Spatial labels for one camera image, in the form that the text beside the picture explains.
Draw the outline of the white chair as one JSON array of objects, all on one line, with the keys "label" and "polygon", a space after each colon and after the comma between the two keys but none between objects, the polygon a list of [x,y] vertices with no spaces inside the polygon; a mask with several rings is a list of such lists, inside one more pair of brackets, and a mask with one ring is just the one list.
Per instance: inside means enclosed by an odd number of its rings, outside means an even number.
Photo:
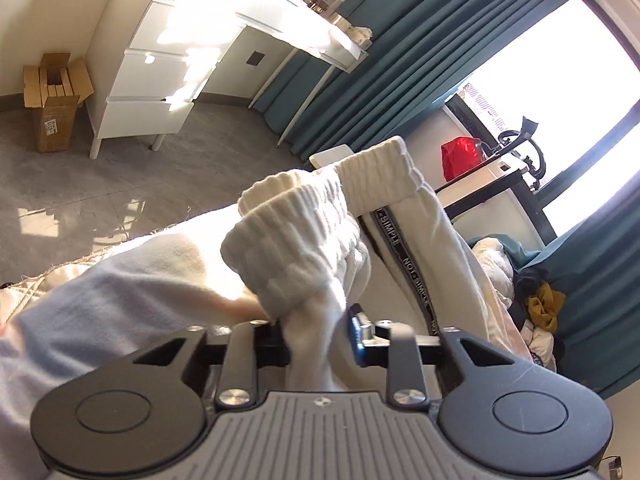
[{"label": "white chair", "polygon": [[309,162],[314,169],[320,169],[336,164],[345,158],[349,158],[349,156],[352,156],[353,154],[354,152],[348,145],[340,144],[333,148],[328,148],[327,150],[311,155],[309,157]]}]

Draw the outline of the brown cardboard box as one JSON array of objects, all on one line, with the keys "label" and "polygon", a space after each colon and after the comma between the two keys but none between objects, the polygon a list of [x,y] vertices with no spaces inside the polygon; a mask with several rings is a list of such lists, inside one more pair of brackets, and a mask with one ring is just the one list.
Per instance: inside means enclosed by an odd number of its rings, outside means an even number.
[{"label": "brown cardboard box", "polygon": [[86,62],[69,53],[45,53],[38,66],[23,67],[24,107],[34,111],[35,149],[70,148],[78,107],[94,92]]}]

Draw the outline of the mustard yellow garment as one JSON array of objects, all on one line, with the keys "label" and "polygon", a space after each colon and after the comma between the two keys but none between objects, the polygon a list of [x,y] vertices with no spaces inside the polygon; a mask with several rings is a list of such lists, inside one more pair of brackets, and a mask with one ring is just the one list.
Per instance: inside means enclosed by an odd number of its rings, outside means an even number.
[{"label": "mustard yellow garment", "polygon": [[530,320],[536,327],[555,334],[559,327],[558,316],[562,310],[566,296],[542,282],[533,294],[526,299],[526,307]]}]

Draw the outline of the white drawer dresser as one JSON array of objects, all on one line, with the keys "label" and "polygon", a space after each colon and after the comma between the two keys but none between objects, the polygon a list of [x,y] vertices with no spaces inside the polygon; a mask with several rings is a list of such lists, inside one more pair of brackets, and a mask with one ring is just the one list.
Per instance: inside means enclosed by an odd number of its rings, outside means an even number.
[{"label": "white drawer dresser", "polygon": [[171,0],[108,0],[86,55],[97,159],[105,140],[178,133],[243,26],[227,12]]}]

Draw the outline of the white quilted duvet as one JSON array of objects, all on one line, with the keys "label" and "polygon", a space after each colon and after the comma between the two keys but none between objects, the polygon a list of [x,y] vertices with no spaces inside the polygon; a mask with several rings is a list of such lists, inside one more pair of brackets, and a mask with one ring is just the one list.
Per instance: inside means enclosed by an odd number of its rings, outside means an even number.
[{"label": "white quilted duvet", "polygon": [[514,270],[503,244],[495,237],[485,237],[475,243],[472,253],[487,274],[500,304],[508,310],[514,300]]}]

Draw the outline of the pile of clothes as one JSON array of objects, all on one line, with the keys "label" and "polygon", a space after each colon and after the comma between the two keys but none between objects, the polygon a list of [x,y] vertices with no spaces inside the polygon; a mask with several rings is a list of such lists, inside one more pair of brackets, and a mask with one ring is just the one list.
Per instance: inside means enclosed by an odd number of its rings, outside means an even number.
[{"label": "pile of clothes", "polygon": [[533,296],[542,282],[549,284],[545,270],[527,268],[515,274],[514,300],[508,312],[520,331],[533,361],[547,370],[556,372],[565,353],[563,341],[556,336],[558,331],[552,334],[536,327],[530,320],[526,307],[526,299]]}]

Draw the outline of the teal curtain by bed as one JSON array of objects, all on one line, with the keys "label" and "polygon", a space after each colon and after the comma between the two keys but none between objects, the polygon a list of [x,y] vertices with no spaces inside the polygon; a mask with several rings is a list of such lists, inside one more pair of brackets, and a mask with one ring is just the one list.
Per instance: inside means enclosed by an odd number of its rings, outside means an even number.
[{"label": "teal curtain by bed", "polygon": [[514,272],[511,312],[526,315],[524,294],[539,282],[565,301],[555,337],[564,344],[561,374],[609,398],[639,379],[639,178],[633,177],[589,218],[541,250],[500,235]]}]

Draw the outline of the pastel tie-dye bed blanket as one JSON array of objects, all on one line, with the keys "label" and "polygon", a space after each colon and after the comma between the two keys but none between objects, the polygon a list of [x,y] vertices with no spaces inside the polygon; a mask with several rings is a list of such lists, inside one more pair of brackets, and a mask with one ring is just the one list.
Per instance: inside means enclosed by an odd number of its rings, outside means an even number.
[{"label": "pastel tie-dye bed blanket", "polygon": [[265,317],[221,259],[239,218],[229,206],[123,244],[2,326],[2,478],[46,476],[29,419],[55,387],[176,330]]}]

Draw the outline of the red bag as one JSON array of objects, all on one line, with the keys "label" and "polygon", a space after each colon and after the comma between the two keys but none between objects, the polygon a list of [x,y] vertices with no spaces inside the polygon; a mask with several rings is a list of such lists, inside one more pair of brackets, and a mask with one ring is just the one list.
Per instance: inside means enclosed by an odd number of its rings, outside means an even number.
[{"label": "red bag", "polygon": [[442,173],[447,182],[480,166],[485,160],[483,143],[472,136],[458,136],[440,147]]}]

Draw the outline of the white knit sweatpants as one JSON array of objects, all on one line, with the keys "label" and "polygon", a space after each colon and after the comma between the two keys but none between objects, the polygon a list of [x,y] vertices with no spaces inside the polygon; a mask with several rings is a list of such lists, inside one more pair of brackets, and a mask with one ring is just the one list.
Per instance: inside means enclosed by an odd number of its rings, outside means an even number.
[{"label": "white knit sweatpants", "polygon": [[401,138],[316,171],[290,170],[240,197],[224,262],[279,322],[291,363],[286,388],[377,389],[359,368],[346,312],[418,332],[457,327],[527,358],[528,348],[469,244],[454,229]]}]

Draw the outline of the white vanity desk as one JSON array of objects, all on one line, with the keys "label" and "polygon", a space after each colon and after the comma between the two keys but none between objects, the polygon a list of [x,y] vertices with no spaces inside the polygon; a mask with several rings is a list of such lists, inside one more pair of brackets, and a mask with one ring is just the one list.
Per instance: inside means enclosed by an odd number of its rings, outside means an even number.
[{"label": "white vanity desk", "polygon": [[297,52],[303,51],[326,63],[326,71],[299,105],[283,130],[282,143],[304,111],[336,70],[349,74],[368,56],[366,49],[353,42],[346,32],[307,8],[300,0],[232,0],[232,9],[242,24],[257,29],[292,47],[288,55],[269,75],[248,104],[253,107],[270,84]]}]

